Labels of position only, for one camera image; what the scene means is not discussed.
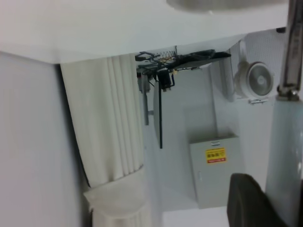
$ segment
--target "white curtain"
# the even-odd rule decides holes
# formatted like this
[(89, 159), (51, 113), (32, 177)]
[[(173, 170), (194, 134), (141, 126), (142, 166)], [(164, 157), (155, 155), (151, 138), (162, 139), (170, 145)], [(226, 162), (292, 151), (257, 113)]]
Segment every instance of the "white curtain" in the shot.
[(133, 55), (61, 65), (94, 227), (150, 227)]

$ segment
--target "black cable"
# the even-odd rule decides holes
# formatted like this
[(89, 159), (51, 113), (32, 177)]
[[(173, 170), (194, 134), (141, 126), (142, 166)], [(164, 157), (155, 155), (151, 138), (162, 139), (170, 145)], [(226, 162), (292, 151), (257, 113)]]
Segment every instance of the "black cable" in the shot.
[(150, 81), (148, 81), (153, 87), (155, 87)]

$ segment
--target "white wall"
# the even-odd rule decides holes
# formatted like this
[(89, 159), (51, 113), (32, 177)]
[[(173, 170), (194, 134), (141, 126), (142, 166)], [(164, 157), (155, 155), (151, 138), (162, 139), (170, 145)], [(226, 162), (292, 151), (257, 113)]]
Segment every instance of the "white wall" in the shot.
[[(180, 71), (176, 86), (162, 93), (163, 149), (159, 149), (150, 117), (153, 154), (163, 211), (197, 208), (189, 158), (190, 142), (216, 137), (210, 77), (207, 70)], [(153, 109), (153, 89), (148, 95)]]
[(88, 210), (55, 66), (0, 53), (0, 225), (80, 227)]
[[(263, 61), (279, 80), (284, 35), (274, 30), (249, 34), (248, 60)], [(237, 46), (232, 47), (232, 69), (239, 62)], [(216, 74), (220, 73), (219, 64)], [(158, 172), (164, 227), (227, 227), (226, 207), (198, 210), (188, 145), (191, 141), (236, 134), (241, 140), (246, 172), (264, 189), (271, 133), (272, 105), (249, 105), (247, 101), (228, 102), (212, 83), (216, 75), (208, 70), (184, 71), (175, 78), (176, 86), (163, 93), (163, 146), (154, 140), (152, 151)]]

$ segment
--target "metal rod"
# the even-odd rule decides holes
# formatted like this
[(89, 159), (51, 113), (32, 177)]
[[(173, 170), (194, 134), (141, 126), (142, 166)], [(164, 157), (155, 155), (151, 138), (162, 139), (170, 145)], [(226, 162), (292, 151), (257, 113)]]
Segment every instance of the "metal rod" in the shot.
[(278, 99), (297, 101), (301, 86), (303, 54), (303, 0), (289, 0), (287, 43)]

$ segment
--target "curtain fold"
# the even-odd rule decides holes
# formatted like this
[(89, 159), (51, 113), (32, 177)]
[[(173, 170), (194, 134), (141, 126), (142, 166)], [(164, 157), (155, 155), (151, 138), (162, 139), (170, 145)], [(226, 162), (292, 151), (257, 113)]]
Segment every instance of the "curtain fold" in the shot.
[[(127, 188), (126, 176), (135, 175), (143, 167), (143, 135), (134, 56), (65, 63), (61, 69), (81, 159), (92, 187), (92, 192), (86, 195), (91, 196), (88, 200), (93, 207), (91, 198), (106, 198), (112, 182), (116, 182), (117, 196), (134, 197), (130, 189), (125, 190), (125, 194), (121, 193), (124, 187)], [(143, 190), (141, 184), (144, 184), (140, 179), (135, 180), (138, 188), (142, 187), (138, 192)], [(94, 226), (151, 226), (148, 201), (140, 199), (137, 204), (145, 205), (128, 218), (110, 217), (102, 212), (103, 208), (98, 209), (95, 205)], [(124, 206), (121, 201), (116, 201), (117, 206)]]

